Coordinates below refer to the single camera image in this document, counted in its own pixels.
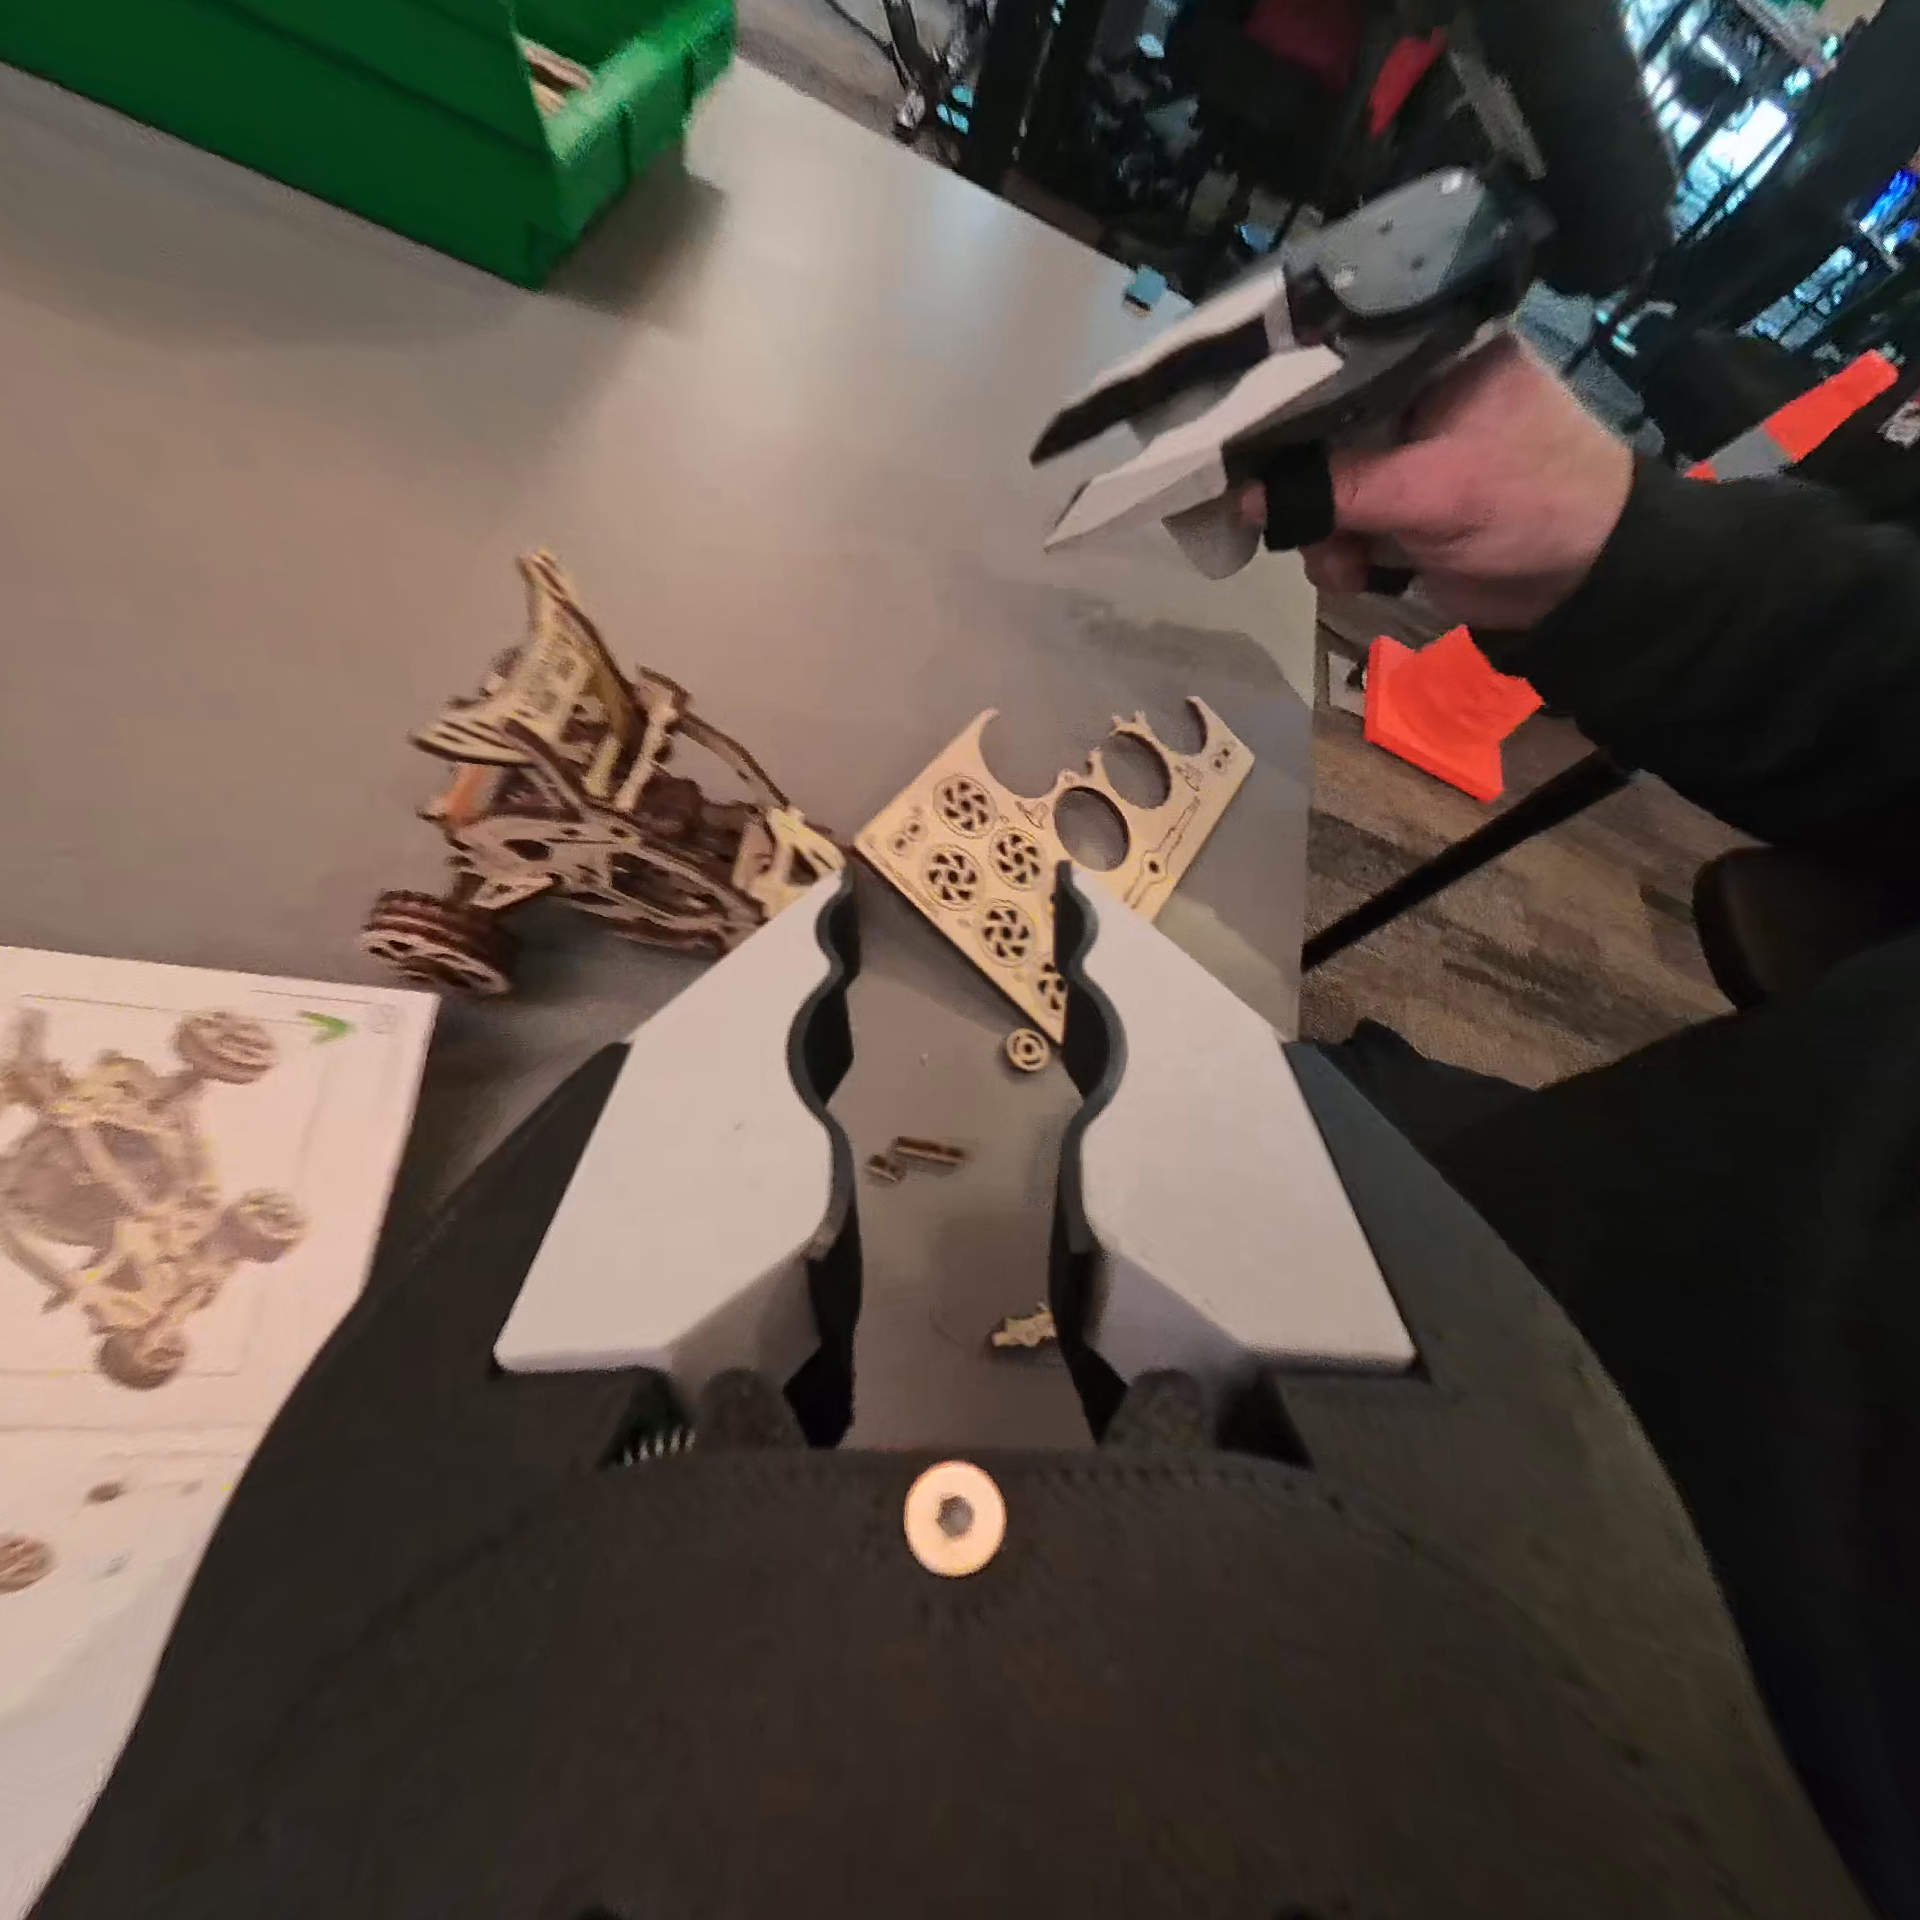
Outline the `wooden sheet with wheels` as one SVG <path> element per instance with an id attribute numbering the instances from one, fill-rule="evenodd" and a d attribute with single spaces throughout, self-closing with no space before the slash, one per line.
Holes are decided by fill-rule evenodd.
<path id="1" fill-rule="evenodd" d="M 1083 768 L 1036 799 L 990 768 L 988 708 L 855 835 L 855 852 L 1052 1045 L 1067 1005 L 1052 923 L 1053 883 L 1072 860 L 1060 804 L 1081 799 L 1112 813 L 1120 857 L 1087 876 L 1153 922 L 1256 767 L 1211 707 L 1185 708 L 1200 730 L 1192 753 L 1168 746 L 1142 714 L 1112 719 Z"/>

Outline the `black chair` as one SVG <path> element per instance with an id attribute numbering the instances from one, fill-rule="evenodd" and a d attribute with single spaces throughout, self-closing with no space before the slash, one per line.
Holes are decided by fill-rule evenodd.
<path id="1" fill-rule="evenodd" d="M 1309 973 L 1323 967 L 1627 786 L 1629 773 L 1601 753 L 1572 761 L 1489 823 L 1309 935 L 1300 969 Z M 1916 879 L 1848 857 L 1737 848 L 1699 871 L 1692 919 L 1711 984 L 1737 1010 L 1745 1010 L 1812 987 L 1860 954 L 1912 937 Z"/>

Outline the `green plastic bin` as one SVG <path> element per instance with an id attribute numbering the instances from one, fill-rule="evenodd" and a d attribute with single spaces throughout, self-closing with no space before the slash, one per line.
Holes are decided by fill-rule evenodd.
<path id="1" fill-rule="evenodd" d="M 519 37 L 584 64 L 542 116 Z M 732 2 L 5 2 L 40 80 L 539 288 L 684 143 Z"/>

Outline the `orange traffic cone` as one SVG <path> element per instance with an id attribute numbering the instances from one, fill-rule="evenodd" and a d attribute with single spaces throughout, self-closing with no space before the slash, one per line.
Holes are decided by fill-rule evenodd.
<path id="1" fill-rule="evenodd" d="M 1916 530 L 1916 431 L 1904 441 L 1888 420 L 1916 405 L 1916 373 L 1865 352 L 1840 373 L 1797 393 L 1720 445 L 1707 461 L 1670 469 L 1699 483 L 1792 479 L 1841 496 L 1870 522 Z M 1544 697 L 1502 672 L 1480 649 L 1485 637 L 1456 624 L 1424 649 L 1379 637 L 1366 657 L 1361 724 L 1368 743 L 1416 767 L 1479 803 L 1504 791 L 1504 740 Z"/>

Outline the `wooden buggy model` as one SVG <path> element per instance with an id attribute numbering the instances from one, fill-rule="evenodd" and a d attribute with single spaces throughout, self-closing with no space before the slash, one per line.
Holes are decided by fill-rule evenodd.
<path id="1" fill-rule="evenodd" d="M 816 883 L 843 848 L 688 691 L 623 669 L 559 561 L 517 557 L 524 632 L 477 691 L 411 746 L 445 767 L 417 809 L 447 856 L 436 895 L 380 895 L 359 952 L 444 993 L 512 993 L 533 904 L 567 905 L 651 949 L 721 959 Z"/>

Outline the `red machine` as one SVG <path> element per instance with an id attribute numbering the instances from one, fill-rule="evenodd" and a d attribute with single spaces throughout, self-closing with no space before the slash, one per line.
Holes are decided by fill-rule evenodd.
<path id="1" fill-rule="evenodd" d="M 1446 29 L 1414 28 L 1405 5 L 1252 2 L 1245 40 L 1302 80 L 1316 104 L 1360 104 L 1365 140 L 1382 137 L 1446 51 Z"/>

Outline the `person's right hand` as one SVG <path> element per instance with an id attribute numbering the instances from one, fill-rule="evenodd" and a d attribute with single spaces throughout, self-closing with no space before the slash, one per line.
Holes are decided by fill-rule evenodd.
<path id="1" fill-rule="evenodd" d="M 1637 476 L 1632 445 L 1516 332 L 1433 383 L 1404 436 L 1332 449 L 1332 533 L 1302 549 L 1318 592 L 1408 569 L 1449 624 L 1527 633 L 1588 579 Z"/>

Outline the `person's right forearm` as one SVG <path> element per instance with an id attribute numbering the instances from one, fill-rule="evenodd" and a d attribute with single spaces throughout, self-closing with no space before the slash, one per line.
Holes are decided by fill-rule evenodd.
<path id="1" fill-rule="evenodd" d="M 1766 845 L 1918 856 L 1918 539 L 1792 479 L 1638 465 L 1588 576 L 1485 637 L 1619 763 Z"/>

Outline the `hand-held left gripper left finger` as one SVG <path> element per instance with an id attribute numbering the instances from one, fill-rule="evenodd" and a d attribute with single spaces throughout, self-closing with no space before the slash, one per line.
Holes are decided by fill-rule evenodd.
<path id="1" fill-rule="evenodd" d="M 836 873 L 630 1031 L 496 1338 L 504 1375 L 638 1369 L 686 1408 L 751 1375 L 812 1447 L 843 1442 L 862 1252 L 830 1103 L 857 963 Z"/>

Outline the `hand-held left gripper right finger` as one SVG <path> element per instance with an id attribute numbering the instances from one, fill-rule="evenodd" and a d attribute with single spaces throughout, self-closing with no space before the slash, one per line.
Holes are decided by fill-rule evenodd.
<path id="1" fill-rule="evenodd" d="M 1411 1376 L 1416 1343 L 1277 1028 L 1079 868 L 1055 871 L 1052 927 L 1076 1097 L 1052 1321 L 1092 1437 L 1158 1376 L 1208 1433 L 1260 1431 L 1279 1376 Z"/>

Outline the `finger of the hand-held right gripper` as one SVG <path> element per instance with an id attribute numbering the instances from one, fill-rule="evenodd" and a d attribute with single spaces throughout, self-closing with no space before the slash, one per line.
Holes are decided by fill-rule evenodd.
<path id="1" fill-rule="evenodd" d="M 1288 271 L 1248 273 L 1100 371 L 1041 426 L 1029 461 L 1041 467 L 1190 391 L 1229 387 L 1288 343 Z"/>
<path id="2" fill-rule="evenodd" d="M 1207 508 L 1229 488 L 1227 444 L 1279 419 L 1343 369 L 1327 345 L 1269 355 L 1190 419 L 1165 426 L 1118 467 L 1091 476 L 1046 530 L 1046 551 Z"/>

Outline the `instruction booklet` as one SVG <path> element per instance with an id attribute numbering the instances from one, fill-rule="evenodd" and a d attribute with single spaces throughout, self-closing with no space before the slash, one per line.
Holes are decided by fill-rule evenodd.
<path id="1" fill-rule="evenodd" d="M 367 1282 L 436 1012 L 1 952 L 1 1915 L 57 1873 L 252 1453 Z"/>

